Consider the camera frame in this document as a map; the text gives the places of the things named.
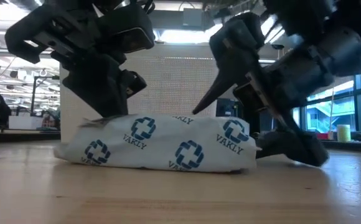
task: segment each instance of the blue cross logo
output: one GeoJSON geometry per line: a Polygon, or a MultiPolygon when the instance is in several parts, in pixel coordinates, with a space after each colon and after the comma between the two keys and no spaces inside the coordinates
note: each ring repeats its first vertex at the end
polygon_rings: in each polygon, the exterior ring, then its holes
{"type": "Polygon", "coordinates": [[[229,138],[236,144],[249,139],[244,126],[237,120],[228,120],[225,125],[223,125],[223,130],[225,130],[226,138],[229,138]]]}
{"type": "Polygon", "coordinates": [[[89,146],[85,149],[85,155],[87,155],[88,159],[100,165],[107,162],[111,153],[107,150],[106,144],[104,144],[101,140],[96,140],[91,142],[91,144],[89,144],[89,146]]]}
{"type": "Polygon", "coordinates": [[[182,142],[175,153],[176,163],[185,169],[198,168],[204,159],[202,150],[196,142],[182,142]]]}
{"type": "Polygon", "coordinates": [[[156,130],[155,122],[154,119],[148,117],[136,119],[131,128],[132,137],[139,141],[149,139],[154,130],[156,130]]]}

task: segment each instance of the printed logo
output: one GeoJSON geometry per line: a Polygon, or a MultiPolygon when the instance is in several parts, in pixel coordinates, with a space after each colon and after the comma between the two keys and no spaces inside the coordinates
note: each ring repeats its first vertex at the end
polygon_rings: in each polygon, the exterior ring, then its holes
{"type": "Polygon", "coordinates": [[[237,144],[249,140],[248,134],[245,132],[245,127],[237,120],[228,120],[225,125],[223,125],[223,130],[225,131],[225,135],[221,136],[217,134],[217,142],[240,155],[240,152],[244,149],[237,146],[237,144]]]}
{"type": "Polygon", "coordinates": [[[194,141],[182,142],[175,152],[176,161],[169,161],[169,168],[187,171],[198,168],[204,159],[203,148],[194,141]]]}
{"type": "Polygon", "coordinates": [[[185,124],[190,124],[191,122],[194,121],[192,118],[188,118],[185,116],[172,116],[172,117],[178,119],[179,121],[182,121],[185,124]]]}
{"type": "Polygon", "coordinates": [[[244,126],[237,120],[229,120],[223,125],[226,138],[229,138],[234,143],[238,144],[242,141],[248,140],[248,134],[245,134],[244,126]]]}
{"type": "Polygon", "coordinates": [[[96,140],[89,144],[84,154],[86,157],[81,158],[82,162],[91,165],[101,165],[107,163],[111,152],[107,149],[106,144],[101,140],[96,140]]]}
{"type": "Polygon", "coordinates": [[[144,117],[135,120],[131,127],[131,135],[124,135],[124,141],[132,144],[140,149],[144,149],[147,144],[143,140],[151,138],[156,130],[155,120],[152,118],[144,117]]]}

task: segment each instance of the white paper wrapping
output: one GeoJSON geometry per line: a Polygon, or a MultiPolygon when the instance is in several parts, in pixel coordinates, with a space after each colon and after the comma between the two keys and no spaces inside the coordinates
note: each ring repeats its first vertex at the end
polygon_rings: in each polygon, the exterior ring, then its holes
{"type": "Polygon", "coordinates": [[[55,155],[96,166],[231,172],[256,167],[249,129],[238,118],[132,114],[85,121],[55,155]]]}

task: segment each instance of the cable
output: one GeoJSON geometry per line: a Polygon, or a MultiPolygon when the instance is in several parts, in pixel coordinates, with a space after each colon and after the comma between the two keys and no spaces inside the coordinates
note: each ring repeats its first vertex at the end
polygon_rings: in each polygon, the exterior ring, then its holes
{"type": "Polygon", "coordinates": [[[4,71],[0,74],[0,77],[8,70],[8,68],[12,65],[12,63],[15,61],[17,57],[14,57],[12,61],[7,65],[7,67],[4,69],[4,71]]]}
{"type": "Polygon", "coordinates": [[[332,95],[331,95],[331,110],[330,110],[330,125],[329,125],[329,132],[331,132],[331,126],[332,126],[332,108],[334,105],[334,87],[335,87],[335,82],[332,84],[332,95]]]}
{"type": "Polygon", "coordinates": [[[179,6],[179,8],[178,8],[178,11],[181,10],[181,7],[182,7],[183,3],[185,3],[185,2],[188,3],[189,5],[191,5],[191,6],[193,7],[193,9],[195,9],[194,5],[193,5],[191,2],[189,2],[189,1],[182,1],[182,3],[180,4],[180,6],[179,6]]]}

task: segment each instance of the wooden surface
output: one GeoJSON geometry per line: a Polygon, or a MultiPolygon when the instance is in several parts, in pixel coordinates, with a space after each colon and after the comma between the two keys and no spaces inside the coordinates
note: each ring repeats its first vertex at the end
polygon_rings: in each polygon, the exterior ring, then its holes
{"type": "Polygon", "coordinates": [[[228,175],[75,165],[57,146],[0,144],[0,224],[361,224],[361,154],[332,152],[322,169],[272,157],[228,175]]]}

